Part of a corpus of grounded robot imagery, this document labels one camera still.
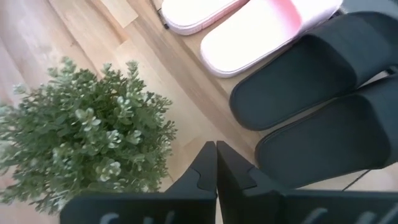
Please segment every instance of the potted plant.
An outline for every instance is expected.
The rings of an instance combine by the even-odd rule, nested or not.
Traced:
[[[172,102],[144,91],[136,62],[127,76],[106,64],[102,79],[62,62],[47,85],[15,87],[24,95],[17,108],[0,107],[0,168],[16,181],[1,200],[55,213],[85,191],[157,191],[175,138],[164,117]]]

